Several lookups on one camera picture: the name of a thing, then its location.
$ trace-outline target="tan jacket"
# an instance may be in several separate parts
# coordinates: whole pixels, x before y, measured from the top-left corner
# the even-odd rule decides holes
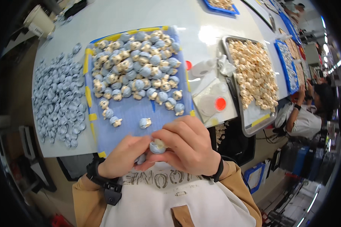
[[[227,163],[230,166],[229,172],[220,182],[245,204],[250,215],[256,220],[256,227],[260,227],[262,224],[261,214],[241,178],[240,167],[234,162]],[[87,178],[80,178],[77,183],[73,184],[72,192],[77,227],[100,226],[107,206],[104,193]],[[173,219],[178,220],[183,227],[193,226],[187,206],[172,208],[172,213]]]

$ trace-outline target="smartwatch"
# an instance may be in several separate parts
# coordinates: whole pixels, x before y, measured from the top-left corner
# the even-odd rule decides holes
[[[218,165],[217,173],[215,173],[212,176],[205,176],[205,175],[202,175],[202,176],[205,178],[212,178],[214,180],[214,182],[216,183],[219,180],[223,170],[224,170],[224,162],[223,162],[223,159],[221,157],[220,163]]]
[[[118,184],[119,178],[108,179],[99,175],[98,167],[99,164],[105,161],[104,158],[93,158],[92,162],[87,165],[86,176],[95,184],[100,185],[104,188],[105,200],[107,204],[115,206],[121,199],[122,185]]]

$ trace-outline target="white cloth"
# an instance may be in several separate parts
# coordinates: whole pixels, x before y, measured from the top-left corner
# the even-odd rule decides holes
[[[294,104],[286,104],[277,115],[275,119],[275,127],[282,126],[285,120],[288,121],[291,112],[293,111]],[[313,136],[321,130],[322,120],[319,116],[314,115],[316,111],[315,106],[301,105],[301,110],[298,113],[297,119],[291,132],[287,132],[290,136],[303,136],[312,139]]]
[[[122,198],[107,205],[100,227],[174,227],[171,208],[187,205],[193,224],[199,226],[250,226],[256,220],[242,201],[221,183],[156,163],[144,173],[123,176]]]

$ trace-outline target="person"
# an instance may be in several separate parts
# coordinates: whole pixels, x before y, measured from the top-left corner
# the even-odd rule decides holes
[[[299,88],[298,101],[291,102],[280,108],[275,127],[283,129],[290,136],[302,136],[312,139],[327,120],[331,120],[335,98],[331,87],[326,84],[316,84],[314,87],[307,80],[308,97],[305,104],[305,85]]]
[[[283,5],[284,11],[298,24],[304,14],[305,6],[302,3],[298,5],[293,2],[286,2]]]
[[[151,136],[165,143],[164,153],[149,152],[150,136],[128,135],[98,165],[101,177],[123,180],[115,206],[106,204],[101,187],[86,174],[73,185],[78,227],[261,226],[240,167],[212,150],[209,132],[198,118],[177,118]],[[143,153],[146,161],[134,164]],[[220,181],[215,183],[216,177],[207,176],[217,172]]]

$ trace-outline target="blue foam tray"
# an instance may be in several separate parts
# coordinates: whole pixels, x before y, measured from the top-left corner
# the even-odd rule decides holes
[[[177,30],[172,26],[142,28],[139,30],[143,30],[149,34],[152,30],[165,30],[165,34],[168,34],[170,37],[174,38],[176,42],[180,43]],[[130,34],[134,34],[139,30],[131,30],[127,32],[129,32]],[[96,39],[91,43],[96,45],[103,39],[118,39],[117,36],[120,36],[121,33]],[[102,97],[97,98],[92,92],[92,51],[91,49],[86,50],[85,64],[87,63],[88,67],[88,72],[86,72],[85,74],[86,98],[89,99],[90,97],[91,99],[91,106],[89,105],[91,129],[97,146],[97,152],[101,157],[107,157],[109,153],[126,135],[150,135],[153,131],[162,129],[164,124],[171,122],[178,117],[175,115],[174,110],[167,110],[165,108],[165,104],[159,105],[155,101],[150,101],[147,96],[145,96],[141,100],[134,99],[132,95],[128,98],[123,98],[121,101],[115,101],[111,98],[109,100],[109,107],[114,111],[114,116],[117,116],[119,119],[123,119],[119,127],[113,127],[110,124],[109,120],[104,120],[104,117],[102,116],[103,109],[101,109],[101,107],[99,106],[99,102]],[[172,90],[168,92],[168,96],[171,97],[173,91],[175,90],[182,90],[183,97],[177,103],[184,104],[185,110],[183,115],[190,115],[194,111],[192,105],[192,95],[188,89],[188,76],[185,69],[185,61],[182,51],[178,52],[178,54],[173,54],[172,57],[177,58],[178,61],[182,62],[182,64],[179,68],[177,68],[178,72],[175,74],[175,76],[178,76],[180,79],[178,88],[172,88]],[[139,127],[139,120],[141,118],[150,118],[152,124],[146,129],[141,129]]]
[[[292,40],[297,44],[297,45],[302,45],[301,39],[297,36],[297,32],[294,29],[291,21],[289,20],[289,18],[284,14],[284,13],[280,13],[279,14],[280,17],[282,18],[286,28],[288,29],[289,34],[291,34],[292,36]]]
[[[259,182],[258,182],[256,187],[250,188],[250,193],[251,194],[256,192],[259,189],[259,187],[260,187],[261,180],[262,180],[263,174],[264,174],[265,163],[259,162],[258,164],[256,164],[256,166],[251,167],[250,169],[245,170],[245,172],[244,172],[244,178],[245,178],[246,181],[248,181],[250,174],[254,173],[255,171],[259,170],[260,168],[261,168],[261,173],[260,173]]]
[[[291,82],[290,82],[289,76],[288,76],[288,71],[287,71],[286,65],[285,65],[285,61],[284,61],[284,59],[283,59],[282,52],[280,51],[279,46],[278,46],[277,43],[282,43],[282,44],[285,45],[286,47],[288,47],[288,46],[286,45],[286,43],[284,43],[284,42],[282,42],[282,41],[280,41],[280,40],[275,40],[274,46],[275,46],[275,48],[277,49],[277,53],[278,53],[280,62],[281,62],[281,64],[282,64],[284,77],[285,77],[285,80],[286,80],[286,82],[287,82],[287,83],[286,83],[286,87],[287,87],[287,89],[288,89],[289,94],[292,95],[292,94],[296,93],[296,92],[299,90],[299,84],[298,84],[298,77],[297,77],[296,67],[294,66],[294,62],[292,61],[293,70],[296,72],[296,75],[295,75],[294,78],[297,79],[297,82],[296,82],[297,86],[296,86],[296,88],[295,88],[294,90],[292,90],[292,88],[291,88]]]
[[[216,12],[216,13],[223,13],[223,14],[228,14],[228,15],[240,15],[239,11],[237,10],[236,6],[235,5],[232,5],[232,8],[234,8],[235,12],[233,11],[229,11],[229,10],[226,10],[226,9],[221,9],[221,8],[217,8],[217,7],[213,7],[212,5],[210,5],[210,3],[208,2],[208,0],[203,0],[207,6],[207,8],[210,10],[210,11],[213,11],[213,12]]]

